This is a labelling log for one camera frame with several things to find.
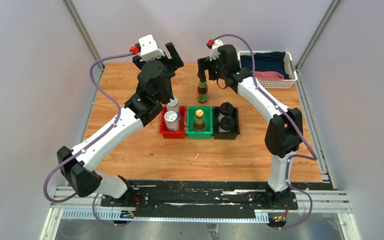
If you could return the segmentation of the silver lid jar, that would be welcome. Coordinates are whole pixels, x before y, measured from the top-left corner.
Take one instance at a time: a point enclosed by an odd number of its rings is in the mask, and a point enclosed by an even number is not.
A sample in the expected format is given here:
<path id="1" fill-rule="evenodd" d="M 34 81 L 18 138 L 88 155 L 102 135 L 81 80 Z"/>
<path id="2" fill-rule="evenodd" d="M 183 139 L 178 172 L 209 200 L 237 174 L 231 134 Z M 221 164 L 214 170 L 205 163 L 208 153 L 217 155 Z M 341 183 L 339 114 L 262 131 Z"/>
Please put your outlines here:
<path id="1" fill-rule="evenodd" d="M 178 115 L 177 112 L 173 110 L 172 111 L 168 110 L 164 114 L 164 121 L 168 131 L 172 131 L 172 132 L 179 131 L 180 130 L 179 120 L 180 120 L 180 116 Z"/>
<path id="2" fill-rule="evenodd" d="M 166 105 L 167 111 L 176 112 L 177 116 L 180 117 L 180 106 L 179 101 L 177 97 L 173 97 L 173 99 L 170 100 L 170 102 Z"/>

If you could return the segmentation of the sauce bottle yellow cap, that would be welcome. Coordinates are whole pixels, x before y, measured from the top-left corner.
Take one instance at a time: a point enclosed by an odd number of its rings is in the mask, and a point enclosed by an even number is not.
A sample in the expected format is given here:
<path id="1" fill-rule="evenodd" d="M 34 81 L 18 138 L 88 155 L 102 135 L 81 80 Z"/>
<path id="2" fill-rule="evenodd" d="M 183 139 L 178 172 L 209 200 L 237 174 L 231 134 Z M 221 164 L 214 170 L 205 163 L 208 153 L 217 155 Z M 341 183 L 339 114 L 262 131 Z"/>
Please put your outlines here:
<path id="1" fill-rule="evenodd" d="M 207 82 L 199 82 L 198 83 L 198 87 L 197 87 L 197 101 L 199 103 L 205 103 L 207 101 L 207 98 L 208 98 L 208 86 L 207 86 Z"/>
<path id="2" fill-rule="evenodd" d="M 205 126 L 204 111 L 202 109 L 197 109 L 195 111 L 194 130 L 197 132 L 204 131 Z"/>

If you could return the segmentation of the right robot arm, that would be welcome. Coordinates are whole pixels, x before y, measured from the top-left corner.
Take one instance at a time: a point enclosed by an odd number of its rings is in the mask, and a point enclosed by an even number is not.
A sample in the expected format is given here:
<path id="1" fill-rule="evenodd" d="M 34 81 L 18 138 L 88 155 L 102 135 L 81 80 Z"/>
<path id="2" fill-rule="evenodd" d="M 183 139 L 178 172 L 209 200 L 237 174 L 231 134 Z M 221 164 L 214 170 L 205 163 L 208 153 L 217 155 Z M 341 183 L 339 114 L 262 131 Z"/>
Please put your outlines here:
<path id="1" fill-rule="evenodd" d="M 272 157 L 271 171 L 264 195 L 253 201 L 277 209 L 290 196 L 291 163 L 302 142 L 302 112 L 279 102 L 255 79 L 253 71 L 241 67 L 233 45 L 210 40 L 207 47 L 210 55 L 198 59 L 199 80 L 204 83 L 222 79 L 228 88 L 250 102 L 268 124 L 265 145 Z"/>

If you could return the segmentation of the black plastic bin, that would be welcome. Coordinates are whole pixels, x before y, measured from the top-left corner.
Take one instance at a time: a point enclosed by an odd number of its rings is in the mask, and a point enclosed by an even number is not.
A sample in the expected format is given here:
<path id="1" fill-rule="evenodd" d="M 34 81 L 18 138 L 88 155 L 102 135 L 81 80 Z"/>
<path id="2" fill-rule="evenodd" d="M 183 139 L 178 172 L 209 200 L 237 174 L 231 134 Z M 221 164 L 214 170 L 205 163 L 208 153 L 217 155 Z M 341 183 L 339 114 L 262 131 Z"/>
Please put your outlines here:
<path id="1" fill-rule="evenodd" d="M 220 132 L 219 131 L 219 121 L 218 115 L 220 113 L 219 107 L 213 107 L 213 137 L 216 140 L 235 140 L 237 135 L 240 134 L 240 126 L 239 126 L 239 114 L 238 108 L 235 107 L 231 117 L 234 119 L 235 123 L 233 128 L 229 132 Z"/>

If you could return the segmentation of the red plastic bin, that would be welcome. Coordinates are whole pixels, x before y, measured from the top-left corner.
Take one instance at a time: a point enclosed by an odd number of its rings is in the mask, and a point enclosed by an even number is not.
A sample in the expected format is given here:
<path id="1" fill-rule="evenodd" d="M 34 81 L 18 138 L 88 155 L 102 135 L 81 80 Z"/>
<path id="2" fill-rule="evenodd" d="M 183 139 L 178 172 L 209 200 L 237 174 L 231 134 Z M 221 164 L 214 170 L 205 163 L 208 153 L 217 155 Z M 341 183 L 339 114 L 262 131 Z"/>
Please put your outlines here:
<path id="1" fill-rule="evenodd" d="M 184 139 L 186 136 L 186 123 L 187 123 L 187 107 L 180 106 L 180 121 L 179 121 L 179 130 L 178 131 L 170 131 L 168 130 L 165 120 L 164 114 L 167 112 L 167 108 L 164 106 L 161 112 L 160 125 L 159 125 L 159 133 L 165 139 Z"/>

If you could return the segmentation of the pink cloth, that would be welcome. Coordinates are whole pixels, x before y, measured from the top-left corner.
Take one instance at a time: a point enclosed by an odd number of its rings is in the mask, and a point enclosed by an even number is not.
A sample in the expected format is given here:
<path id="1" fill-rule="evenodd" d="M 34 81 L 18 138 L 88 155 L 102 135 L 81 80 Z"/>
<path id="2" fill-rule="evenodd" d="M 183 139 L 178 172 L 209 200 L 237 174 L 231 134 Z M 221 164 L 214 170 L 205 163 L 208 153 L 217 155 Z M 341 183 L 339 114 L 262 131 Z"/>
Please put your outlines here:
<path id="1" fill-rule="evenodd" d="M 262 81 L 282 81 L 284 76 L 276 71 L 256 71 L 255 77 Z"/>

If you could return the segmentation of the white plastic basket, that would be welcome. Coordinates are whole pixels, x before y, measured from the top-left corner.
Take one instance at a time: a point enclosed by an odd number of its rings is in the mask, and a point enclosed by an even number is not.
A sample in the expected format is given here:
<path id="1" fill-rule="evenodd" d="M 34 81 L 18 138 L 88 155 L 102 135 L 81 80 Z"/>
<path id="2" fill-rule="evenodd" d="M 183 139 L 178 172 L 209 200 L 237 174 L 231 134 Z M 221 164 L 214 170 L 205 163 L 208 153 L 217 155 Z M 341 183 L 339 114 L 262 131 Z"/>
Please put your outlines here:
<path id="1" fill-rule="evenodd" d="M 292 55 L 287 51 L 239 51 L 242 68 L 255 70 L 255 78 L 266 89 L 289 89 L 297 80 Z"/>

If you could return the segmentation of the black cap shaker bottle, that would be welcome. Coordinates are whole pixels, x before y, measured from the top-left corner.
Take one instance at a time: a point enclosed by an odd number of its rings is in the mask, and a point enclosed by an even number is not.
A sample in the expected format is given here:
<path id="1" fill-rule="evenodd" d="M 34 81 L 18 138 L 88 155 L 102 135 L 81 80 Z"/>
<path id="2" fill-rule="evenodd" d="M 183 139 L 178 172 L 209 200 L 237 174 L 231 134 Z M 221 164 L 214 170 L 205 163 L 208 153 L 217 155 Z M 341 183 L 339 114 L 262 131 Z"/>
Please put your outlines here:
<path id="1" fill-rule="evenodd" d="M 234 107 L 229 102 L 224 102 L 219 107 L 218 120 L 220 121 L 223 117 L 230 117 L 234 112 Z"/>

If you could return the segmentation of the green plastic bin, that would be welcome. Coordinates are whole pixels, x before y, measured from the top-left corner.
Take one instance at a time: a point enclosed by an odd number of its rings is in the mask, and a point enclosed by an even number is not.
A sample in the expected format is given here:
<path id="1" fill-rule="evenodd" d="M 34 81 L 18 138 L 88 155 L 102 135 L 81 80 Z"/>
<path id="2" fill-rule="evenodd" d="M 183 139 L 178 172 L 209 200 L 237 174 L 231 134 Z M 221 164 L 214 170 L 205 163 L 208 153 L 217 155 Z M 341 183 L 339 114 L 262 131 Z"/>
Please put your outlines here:
<path id="1" fill-rule="evenodd" d="M 197 131 L 194 127 L 195 112 L 196 110 L 202 110 L 205 121 L 205 128 Z M 210 106 L 188 106 L 187 107 L 187 120 L 186 120 L 186 134 L 189 139 L 207 140 L 211 138 L 213 134 L 213 110 Z"/>

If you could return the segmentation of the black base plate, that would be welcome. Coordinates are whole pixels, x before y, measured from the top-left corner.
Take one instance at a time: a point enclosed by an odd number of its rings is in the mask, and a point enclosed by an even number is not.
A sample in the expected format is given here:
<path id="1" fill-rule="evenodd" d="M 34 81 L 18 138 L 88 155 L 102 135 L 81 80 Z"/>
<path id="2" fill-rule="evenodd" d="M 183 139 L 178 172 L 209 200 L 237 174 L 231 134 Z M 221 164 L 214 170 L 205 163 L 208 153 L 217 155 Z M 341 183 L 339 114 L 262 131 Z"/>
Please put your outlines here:
<path id="1" fill-rule="evenodd" d="M 284 214 L 297 210 L 290 192 L 285 204 L 271 208 L 255 203 L 266 190 L 264 181 L 130 180 L 132 186 L 121 199 L 103 196 L 99 206 L 139 206 L 139 217 L 177 219 L 254 219 L 256 210 Z"/>

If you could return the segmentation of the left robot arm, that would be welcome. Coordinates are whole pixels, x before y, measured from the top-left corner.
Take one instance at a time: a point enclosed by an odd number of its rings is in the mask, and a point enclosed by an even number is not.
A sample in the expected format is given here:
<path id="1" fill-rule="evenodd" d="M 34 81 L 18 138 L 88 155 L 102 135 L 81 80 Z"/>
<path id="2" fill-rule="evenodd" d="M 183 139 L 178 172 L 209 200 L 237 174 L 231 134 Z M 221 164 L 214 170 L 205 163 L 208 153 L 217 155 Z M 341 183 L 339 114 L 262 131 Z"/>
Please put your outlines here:
<path id="1" fill-rule="evenodd" d="M 165 47 L 169 56 L 161 50 L 157 56 L 150 57 L 151 51 L 158 48 L 146 47 L 143 43 L 133 45 L 128 54 L 119 56 L 132 56 L 133 63 L 140 69 L 136 92 L 124 107 L 96 85 L 104 96 L 115 103 L 117 114 L 87 140 L 72 148 L 62 146 L 57 151 L 59 164 L 51 173 L 61 172 L 75 191 L 72 197 L 103 194 L 113 197 L 122 207 L 132 203 L 133 193 L 128 190 L 126 180 L 100 173 L 96 168 L 116 146 L 147 126 L 162 112 L 164 105 L 174 99 L 171 79 L 184 62 L 172 42 Z"/>

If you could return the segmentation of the aluminium frame rail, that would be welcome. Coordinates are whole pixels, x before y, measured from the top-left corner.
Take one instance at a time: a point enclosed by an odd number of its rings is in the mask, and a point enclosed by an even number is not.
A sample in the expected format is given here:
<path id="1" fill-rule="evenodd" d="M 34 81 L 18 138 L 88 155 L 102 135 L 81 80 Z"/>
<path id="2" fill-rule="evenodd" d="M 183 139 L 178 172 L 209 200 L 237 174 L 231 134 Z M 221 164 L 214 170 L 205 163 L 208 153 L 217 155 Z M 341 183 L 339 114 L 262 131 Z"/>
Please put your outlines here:
<path id="1" fill-rule="evenodd" d="M 269 224 L 276 219 L 285 221 L 291 214 L 301 219 L 291 225 L 292 229 L 316 220 L 316 214 L 335 214 L 339 220 L 339 231 L 347 240 L 359 240 L 361 235 L 347 196 L 339 190 L 293 191 L 291 199 L 277 208 L 263 206 L 255 199 L 261 190 L 220 189 L 204 190 L 203 203 L 157 201 L 155 194 L 146 193 L 141 197 L 138 213 L 135 205 L 118 206 L 109 197 L 99 195 L 85 198 L 74 197 L 62 203 L 51 204 L 40 239 L 52 240 L 56 237 L 63 219 L 102 220 L 133 222 L 186 222 L 186 223 L 244 223 Z"/>

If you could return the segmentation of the navy blue cloth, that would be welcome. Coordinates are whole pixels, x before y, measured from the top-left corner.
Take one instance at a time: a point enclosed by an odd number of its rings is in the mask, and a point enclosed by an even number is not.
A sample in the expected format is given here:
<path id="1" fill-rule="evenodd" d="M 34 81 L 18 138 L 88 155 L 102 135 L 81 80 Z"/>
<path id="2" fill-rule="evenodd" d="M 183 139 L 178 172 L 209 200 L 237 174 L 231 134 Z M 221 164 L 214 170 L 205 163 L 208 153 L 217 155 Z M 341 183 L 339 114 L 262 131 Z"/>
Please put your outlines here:
<path id="1" fill-rule="evenodd" d="M 255 72 L 276 71 L 284 76 L 283 80 L 290 80 L 285 69 L 286 52 L 255 52 Z"/>

